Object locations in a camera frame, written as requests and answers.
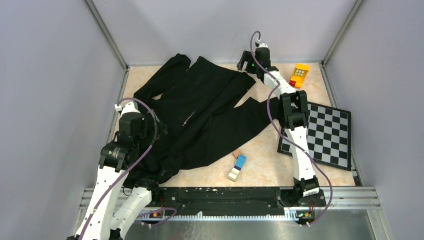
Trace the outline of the black jacket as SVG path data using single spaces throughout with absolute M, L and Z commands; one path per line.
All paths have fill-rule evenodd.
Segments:
M 246 144 L 278 117 L 279 99 L 242 98 L 256 84 L 246 73 L 192 62 L 177 54 L 139 90 L 142 113 L 150 108 L 167 126 L 168 138 L 157 139 L 148 155 L 124 182 L 133 188 L 142 179 L 163 184 L 181 170 L 207 167 Z

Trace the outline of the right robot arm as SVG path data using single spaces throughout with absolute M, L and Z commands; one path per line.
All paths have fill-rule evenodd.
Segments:
M 266 46 L 254 52 L 244 51 L 237 64 L 239 71 L 256 75 L 278 97 L 277 119 L 292 145 L 294 165 L 293 200 L 299 206 L 307 206 L 320 193 L 320 185 L 313 168 L 313 158 L 308 147 L 309 109 L 305 91 L 298 91 L 271 66 L 271 52 Z

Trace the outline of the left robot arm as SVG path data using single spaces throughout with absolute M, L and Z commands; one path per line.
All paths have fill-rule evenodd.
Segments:
M 126 202 L 115 210 L 121 189 L 137 163 L 148 154 L 151 146 L 141 153 L 148 141 L 148 127 L 157 133 L 158 119 L 153 111 L 148 114 L 138 110 L 123 111 L 117 140 L 108 143 L 100 152 L 96 185 L 87 213 L 71 240 L 124 240 L 147 206 L 160 202 L 159 186 L 151 179 L 136 182 Z

